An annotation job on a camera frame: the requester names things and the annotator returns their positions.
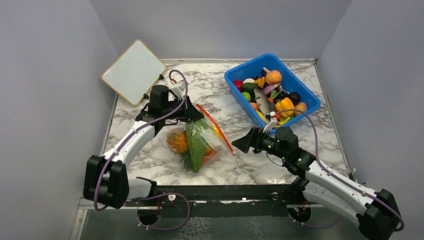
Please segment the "clear zip top bag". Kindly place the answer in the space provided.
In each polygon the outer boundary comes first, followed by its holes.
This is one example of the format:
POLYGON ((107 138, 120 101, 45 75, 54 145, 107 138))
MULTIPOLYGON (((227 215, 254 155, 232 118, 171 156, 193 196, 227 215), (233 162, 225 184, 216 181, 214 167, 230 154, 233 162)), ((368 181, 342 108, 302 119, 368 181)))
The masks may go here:
POLYGON ((180 156, 183 169, 194 173, 225 151, 236 155, 215 119, 200 104, 196 108, 202 113, 202 119, 176 127, 166 136, 169 150, 180 156))

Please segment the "yellow fake squash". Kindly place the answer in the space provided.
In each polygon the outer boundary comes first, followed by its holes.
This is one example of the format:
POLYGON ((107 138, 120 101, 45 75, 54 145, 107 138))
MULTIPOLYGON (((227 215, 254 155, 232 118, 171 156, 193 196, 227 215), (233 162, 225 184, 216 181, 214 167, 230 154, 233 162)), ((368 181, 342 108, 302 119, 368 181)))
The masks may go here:
POLYGON ((212 126, 211 129, 213 130, 213 132, 217 136, 217 138, 221 140, 222 135, 221 135, 220 131, 218 130, 218 128, 216 126, 212 126))

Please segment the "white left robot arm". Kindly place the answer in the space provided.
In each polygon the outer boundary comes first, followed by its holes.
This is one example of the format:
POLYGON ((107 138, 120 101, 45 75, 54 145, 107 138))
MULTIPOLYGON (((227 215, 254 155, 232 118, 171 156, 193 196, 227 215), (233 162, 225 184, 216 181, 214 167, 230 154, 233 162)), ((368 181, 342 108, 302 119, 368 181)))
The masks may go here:
POLYGON ((147 206, 155 203, 157 183, 145 177, 129 179, 127 167, 166 125, 166 120, 190 123, 204 117, 188 96, 169 100, 170 94, 177 96, 177 89, 153 86, 147 109, 136 117, 128 133, 103 155, 92 155, 87 160, 82 191, 86 200, 115 209, 132 199, 147 206))

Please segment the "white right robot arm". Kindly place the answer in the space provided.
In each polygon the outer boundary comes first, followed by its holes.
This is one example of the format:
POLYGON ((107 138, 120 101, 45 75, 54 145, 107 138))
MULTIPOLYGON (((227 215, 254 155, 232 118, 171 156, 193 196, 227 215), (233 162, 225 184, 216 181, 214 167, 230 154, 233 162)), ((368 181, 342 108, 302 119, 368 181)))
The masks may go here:
POLYGON ((333 171, 302 149, 289 127, 278 128, 274 136, 253 127, 231 144, 243 153, 265 151, 282 159, 283 166, 298 177, 297 185, 288 190, 292 202, 307 200, 332 210, 358 227, 369 240, 388 240, 405 226, 391 192, 376 191, 333 171))

